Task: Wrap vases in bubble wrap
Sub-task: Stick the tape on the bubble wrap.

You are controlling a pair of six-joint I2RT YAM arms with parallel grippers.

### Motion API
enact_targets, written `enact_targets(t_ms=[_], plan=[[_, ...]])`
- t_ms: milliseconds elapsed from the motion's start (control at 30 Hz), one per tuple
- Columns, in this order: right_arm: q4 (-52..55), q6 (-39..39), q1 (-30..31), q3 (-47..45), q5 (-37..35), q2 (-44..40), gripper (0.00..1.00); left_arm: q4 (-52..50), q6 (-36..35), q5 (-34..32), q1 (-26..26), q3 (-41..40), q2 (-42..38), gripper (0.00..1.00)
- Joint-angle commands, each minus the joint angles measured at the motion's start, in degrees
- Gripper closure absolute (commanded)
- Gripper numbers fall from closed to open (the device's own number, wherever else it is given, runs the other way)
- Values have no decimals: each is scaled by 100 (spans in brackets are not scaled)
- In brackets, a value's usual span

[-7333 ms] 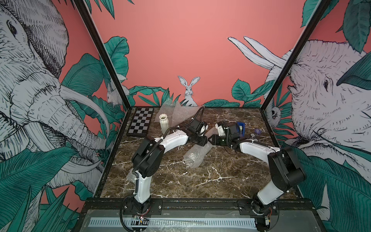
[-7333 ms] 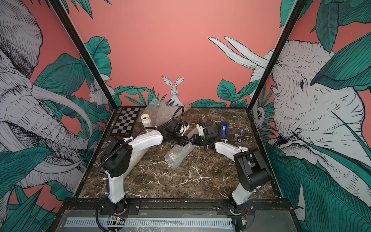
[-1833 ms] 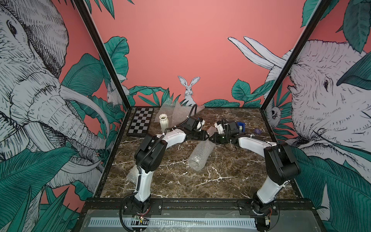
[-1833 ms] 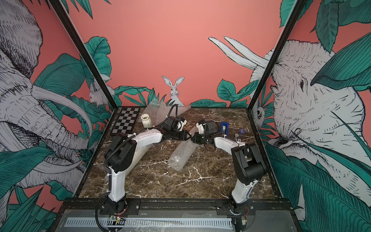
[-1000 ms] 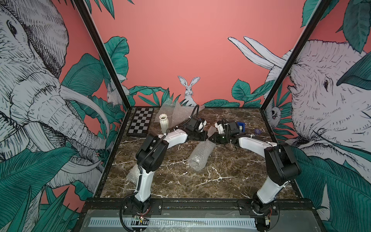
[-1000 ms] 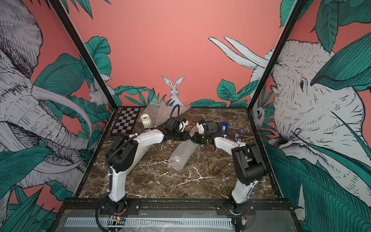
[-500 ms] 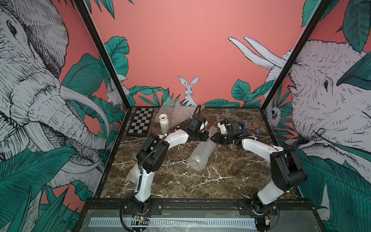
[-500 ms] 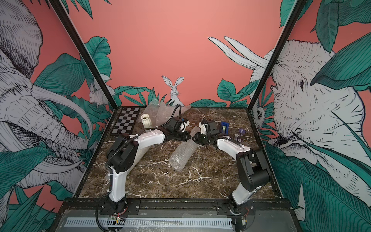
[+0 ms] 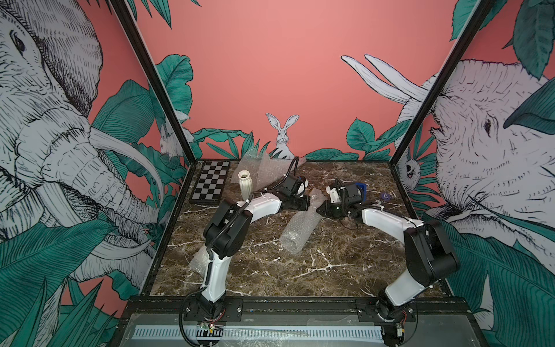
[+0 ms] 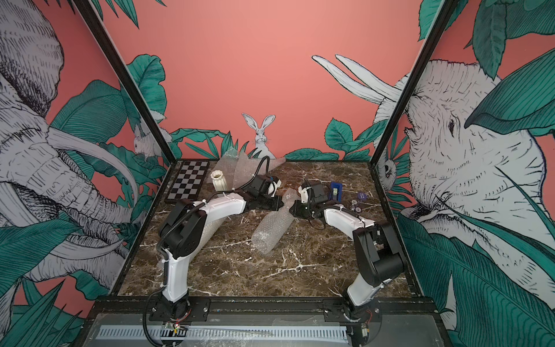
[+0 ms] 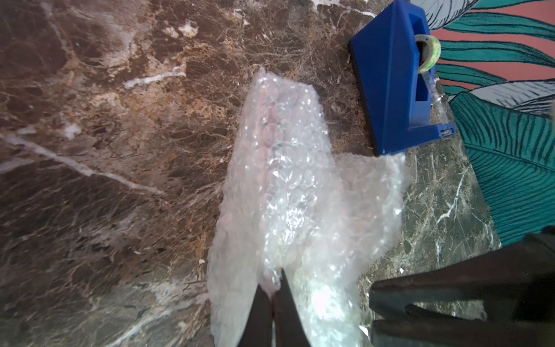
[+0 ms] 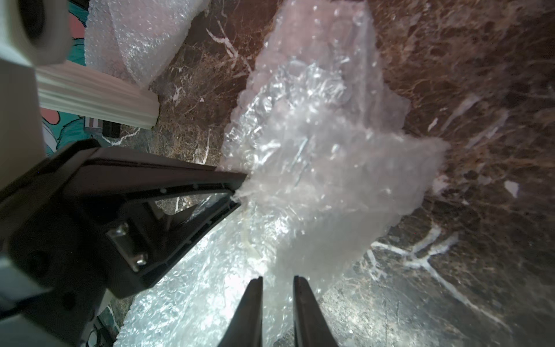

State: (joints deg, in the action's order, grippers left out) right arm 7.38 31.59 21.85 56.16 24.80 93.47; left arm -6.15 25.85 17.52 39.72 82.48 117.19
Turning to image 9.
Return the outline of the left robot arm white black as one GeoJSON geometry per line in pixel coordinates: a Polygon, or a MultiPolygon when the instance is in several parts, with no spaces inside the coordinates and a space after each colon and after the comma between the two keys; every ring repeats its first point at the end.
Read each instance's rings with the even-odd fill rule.
{"type": "Polygon", "coordinates": [[[223,301],[231,258],[241,249],[251,223],[282,211],[308,210],[308,180],[296,173],[298,164],[296,156],[281,180],[250,193],[244,201],[221,202],[203,234],[209,262],[201,287],[201,302],[215,305],[223,301]]]}

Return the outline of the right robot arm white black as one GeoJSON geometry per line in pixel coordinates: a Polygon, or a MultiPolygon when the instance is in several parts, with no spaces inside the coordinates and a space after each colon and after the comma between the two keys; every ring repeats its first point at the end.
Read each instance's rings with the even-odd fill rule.
{"type": "Polygon", "coordinates": [[[425,222],[387,210],[379,202],[366,201],[362,184],[337,179],[326,187],[329,198],[317,212],[328,218],[354,221],[377,228],[397,239],[405,250],[406,269],[381,290],[376,310],[392,322],[419,294],[460,269],[455,247],[440,222],[425,222]]]}

